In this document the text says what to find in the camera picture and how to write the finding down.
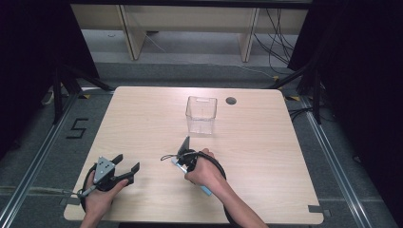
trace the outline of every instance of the human hand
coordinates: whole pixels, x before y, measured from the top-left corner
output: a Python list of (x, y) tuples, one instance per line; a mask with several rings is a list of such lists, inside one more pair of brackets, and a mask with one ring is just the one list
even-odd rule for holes
[[(214, 158), (214, 154), (210, 152), (208, 148), (204, 148), (201, 152)], [(215, 185), (225, 181), (225, 178), (222, 176), (216, 165), (200, 156), (198, 157), (195, 169), (186, 173), (184, 178), (197, 185), (206, 186), (212, 191)]]
[[(94, 180), (95, 171), (92, 171), (88, 177)], [(104, 214), (109, 210), (115, 196), (127, 185), (128, 180), (121, 180), (112, 189), (107, 192), (95, 189), (86, 197), (86, 216), (81, 227), (96, 227)], [(92, 181), (86, 183), (86, 189), (92, 185)]]

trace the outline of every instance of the finger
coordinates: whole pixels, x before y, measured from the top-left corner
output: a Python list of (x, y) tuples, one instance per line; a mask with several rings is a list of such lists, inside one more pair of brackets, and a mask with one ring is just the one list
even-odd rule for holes
[(185, 178), (186, 180), (190, 181), (191, 183), (196, 184), (196, 183), (194, 183), (193, 181), (191, 181), (191, 180), (189, 179), (189, 175), (191, 175), (191, 174), (190, 174), (190, 173), (186, 173), (186, 174), (184, 175), (184, 178)]
[(128, 179), (119, 181), (112, 189), (109, 190), (113, 196), (116, 196), (127, 185)]
[(86, 181), (86, 190), (94, 184), (94, 176), (95, 176), (95, 170), (92, 170), (92, 172), (88, 176), (88, 180)]
[(206, 154), (206, 155), (208, 155), (208, 156), (214, 158), (214, 153), (213, 153), (213, 152), (207, 152), (207, 153), (204, 153), (204, 154)]

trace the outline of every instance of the wire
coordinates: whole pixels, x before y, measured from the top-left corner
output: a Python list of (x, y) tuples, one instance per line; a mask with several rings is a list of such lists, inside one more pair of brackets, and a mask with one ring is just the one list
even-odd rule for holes
[[(268, 34), (269, 37), (272, 39), (272, 43), (271, 43), (270, 47), (265, 46), (259, 40), (258, 36), (256, 34), (254, 34), (254, 35), (255, 35), (256, 39), (258, 40), (258, 43), (260, 44), (260, 46), (263, 47), (264, 50), (269, 52), (269, 66), (270, 66), (270, 68), (272, 68), (272, 65), (271, 65), (271, 56), (272, 55), (274, 57), (276, 57), (277, 59), (279, 59), (280, 61), (282, 61), (284, 64), (288, 65), (289, 61), (290, 61), (290, 58), (291, 58), (291, 54), (290, 54), (289, 50), (294, 50), (294, 47), (286, 40), (286, 38), (284, 37), (284, 35), (281, 32), (281, 22), (280, 22), (280, 20), (281, 20), (281, 9), (277, 9), (277, 14), (278, 14), (277, 24), (275, 24), (275, 22), (274, 22), (272, 16), (270, 15), (270, 12), (269, 12), (268, 9), (266, 9), (266, 13), (267, 13), (267, 15), (268, 15), (268, 17), (270, 19), (270, 23), (272, 24), (273, 29), (275, 30), (274, 37), (271, 36), (270, 34)], [(273, 46), (274, 46), (274, 43), (277, 43), (277, 44), (281, 45), (282, 50), (284, 52), (285, 58), (281, 57), (279, 54), (275, 53), (272, 50)]]
[(265, 73), (265, 72), (260, 71), (260, 70), (255, 70), (255, 69), (251, 69), (251, 68), (246, 68), (246, 67), (244, 67), (244, 66), (234, 66), (234, 67), (239, 67), (239, 68), (242, 68), (242, 69), (245, 69), (245, 70), (249, 70), (249, 71), (252, 71), (252, 72), (261, 73), (261, 74), (267, 75), (267, 76), (269, 76), (269, 77), (271, 77), (271, 78), (274, 78), (273, 75), (270, 75), (270, 74)]
[(154, 42), (154, 40), (153, 39), (151, 39), (145, 32), (143, 32), (143, 34), (145, 35), (145, 37), (147, 37), (148, 38), (148, 40), (150, 40), (157, 48), (159, 48), (160, 50), (162, 50), (164, 53), (166, 53), (166, 51), (162, 48), (162, 47), (160, 47), (159, 45), (157, 45), (157, 43), (156, 42)]
[[(12, 193), (16, 189), (15, 186), (0, 186), (0, 193)], [(29, 189), (30, 194), (36, 195), (62, 195), (62, 196), (70, 196), (70, 195), (77, 195), (76, 193), (66, 190), (66, 189), (59, 189), (59, 188), (47, 188), (47, 187), (31, 187)]]
[[(324, 107), (324, 108), (328, 108), (329, 106), (327, 106), (326, 104), (322, 104), (319, 106), (319, 108)], [(299, 116), (302, 113), (306, 113), (306, 112), (310, 112), (310, 111), (314, 111), (314, 108), (312, 106), (310, 107), (304, 107), (304, 108), (300, 108), (300, 109), (294, 109), (294, 110), (288, 110), (288, 112), (290, 112), (290, 117), (291, 117), (291, 122), (293, 122), (297, 116)], [(321, 119), (328, 121), (328, 122), (336, 122), (336, 120), (330, 120), (327, 118), (324, 118), (323, 116), (319, 115)]]

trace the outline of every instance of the grey floor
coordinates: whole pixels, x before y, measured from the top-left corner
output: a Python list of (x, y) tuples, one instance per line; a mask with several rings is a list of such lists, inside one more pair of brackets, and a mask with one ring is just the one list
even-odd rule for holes
[[(125, 38), (120, 31), (83, 30), (92, 57), (100, 72), (101, 78), (112, 86), (118, 85), (193, 85), (190, 79), (202, 77), (199, 73), (209, 72), (215, 75), (220, 72), (230, 73), (234, 82), (216, 81), (215, 84), (205, 83), (201, 86), (235, 86), (261, 87), (267, 82), (274, 82), (274, 77), (285, 77), (291, 71), (286, 65), (264, 51), (254, 42), (248, 63), (240, 60), (236, 34), (192, 33), (192, 32), (157, 32), (149, 33), (144, 43), (142, 54), (137, 61), (130, 60)], [(271, 40), (267, 35), (260, 34), (259, 39), (268, 47)], [(294, 44), (296, 36), (287, 36), (290, 44)], [(284, 58), (282, 46), (275, 45), (273, 50)], [(177, 74), (182, 81), (188, 77), (189, 83), (181, 80), (161, 82), (158, 74), (164, 72)], [(83, 87), (91, 85), (82, 83)], [(297, 96), (295, 88), (297, 80), (285, 85), (281, 91), (284, 96)], [(25, 200), (12, 216), (10, 227), (78, 227), (79, 221), (64, 219), (63, 199), (65, 192), (71, 190), (81, 172), (87, 152), (96, 136), (97, 129), (104, 117), (111, 94), (91, 94), (90, 99), (77, 99), (62, 124), (54, 143), (38, 168), (32, 186)], [(285, 101), (289, 110), (302, 108), (302, 102)], [(337, 124), (330, 109), (320, 112), (322, 125), (329, 139), (343, 172), (348, 178), (352, 189), (362, 203), (364, 212), (372, 227), (397, 227), (386, 208), (382, 198), (371, 183), (362, 166), (352, 159), (355, 154), (342, 130)], [(80, 140), (68, 140), (68, 136), (76, 134), (71, 126), (77, 118), (89, 117), (81, 122), (80, 127), (86, 128), (86, 134)], [(52, 128), (52, 103), (40, 109), (31, 120), (24, 135), (20, 138), (21, 147), (11, 150), (0, 161), (0, 206), (4, 208), (13, 193), (13, 189), (21, 183), (35, 155), (41, 150), (49, 130)], [(299, 115), (294, 119), (294, 128), (313, 180), (325, 220), (314, 227), (362, 227), (357, 225), (352, 209), (344, 198), (334, 172), (329, 165), (323, 148), (309, 122), (309, 114)], [(118, 227), (118, 223), (102, 222), (99, 227)], [(136, 227), (154, 227), (156, 224), (137, 224)], [(271, 227), (310, 227), (297, 225), (271, 225)]]

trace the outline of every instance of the black cable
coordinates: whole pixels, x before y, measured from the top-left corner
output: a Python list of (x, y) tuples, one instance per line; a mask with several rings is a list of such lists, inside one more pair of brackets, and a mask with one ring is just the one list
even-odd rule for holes
[[(319, 108), (322, 108), (322, 107), (323, 108), (329, 108), (329, 106), (326, 105), (326, 104), (321, 104), (319, 106)], [(291, 122), (293, 122), (296, 119), (296, 117), (299, 116), (300, 114), (302, 114), (304, 112), (313, 111), (313, 110), (314, 110), (314, 108), (312, 106), (310, 106), (310, 107), (303, 107), (303, 108), (300, 108), (300, 109), (288, 110), (288, 112), (290, 112), (290, 117), (292, 117)], [(320, 118), (322, 118), (323, 120), (328, 121), (328, 122), (336, 122), (336, 120), (330, 120), (330, 119), (324, 118), (321, 115), (320, 115)]]
[(268, 53), (274, 55), (276, 58), (278, 58), (280, 61), (282, 61), (284, 64), (288, 64), (287, 60), (282, 58), (279, 54), (275, 53), (273, 50), (271, 50), (270, 48), (268, 48), (265, 44), (262, 43), (262, 41), (258, 38), (258, 36), (256, 34), (255, 38), (258, 41), (258, 43), (260, 44), (260, 46), (267, 51)]
[[(287, 56), (288, 51), (287, 51), (287, 49), (286, 49), (284, 43), (282, 42), (281, 37), (278, 35), (278, 26), (279, 26), (279, 19), (280, 19), (280, 18), (278, 19), (278, 26), (276, 27), (276, 25), (275, 25), (275, 23), (274, 23), (274, 21), (273, 21), (271, 15), (270, 15), (268, 9), (266, 9), (266, 13), (267, 13), (267, 15), (269, 16), (269, 19), (270, 19), (270, 22), (271, 22), (271, 24), (272, 24), (272, 26), (273, 26), (273, 29), (275, 30), (275, 36), (274, 36), (274, 37), (270, 36), (270, 34), (269, 34), (270, 38), (272, 38), (272, 44), (271, 44), (271, 46), (270, 46), (269, 49), (270, 49), (270, 50), (273, 49), (273, 45), (274, 45), (275, 42), (277, 42), (278, 44), (281, 44), (282, 47), (283, 47), (284, 54), (285, 54), (285, 56), (286, 56), (286, 58), (287, 58), (286, 60), (284, 60), (283, 58), (281, 58), (281, 59), (285, 61), (285, 62), (283, 62), (284, 64), (288, 65), (288, 64), (289, 64), (289, 57)], [(270, 65), (270, 68), (272, 68), (272, 64), (271, 64), (271, 55), (270, 55), (270, 54), (269, 54), (269, 65)]]
[(327, 122), (337, 122), (336, 118), (333, 118), (332, 120), (330, 120), (328, 118), (323, 117), (322, 115), (319, 115), (319, 116), (320, 116), (321, 119), (323, 119), (323, 120), (325, 120)]
[[(88, 170), (88, 173), (86, 173), (86, 178), (84, 179), (83, 188), (78, 190), (78, 192), (77, 192), (78, 196), (80, 196), (79, 194), (81, 194), (84, 191), (86, 191), (86, 183), (88, 182), (89, 175), (96, 168), (97, 168), (97, 163), (94, 163), (94, 165), (92, 165), (92, 167)], [(80, 199), (80, 202), (81, 202), (81, 206), (83, 207), (83, 210), (85, 211), (86, 210), (86, 198), (79, 197), (79, 199)]]
[(271, 17), (270, 12), (269, 12), (268, 9), (266, 9), (266, 13), (267, 13), (267, 15), (268, 15), (268, 17), (270, 19), (270, 22), (271, 22), (271, 24), (273, 26), (273, 29), (275, 30), (275, 36), (274, 37), (272, 37), (270, 34), (268, 34), (269, 37), (273, 40), (272, 46), (273, 46), (274, 42), (276, 42), (279, 45), (281, 45), (282, 48), (283, 48), (283, 51), (284, 51), (284, 55), (287, 58), (287, 62), (289, 62), (289, 58), (291, 58), (291, 54), (288, 52), (288, 49), (294, 50), (294, 47), (286, 40), (286, 38), (284, 37), (284, 35), (281, 32), (281, 23), (280, 23), (281, 9), (278, 9), (278, 22), (277, 22), (277, 25), (275, 25), (275, 23), (273, 21), (273, 18)]
[(225, 171), (222, 168), (222, 166), (220, 165), (220, 163), (213, 157), (204, 154), (203, 152), (199, 151), (199, 153), (197, 153), (198, 156), (205, 158), (207, 160), (209, 160), (210, 162), (212, 162), (214, 165), (216, 165), (216, 167), (219, 169), (220, 173), (222, 174), (222, 176), (226, 179), (226, 175), (225, 175)]

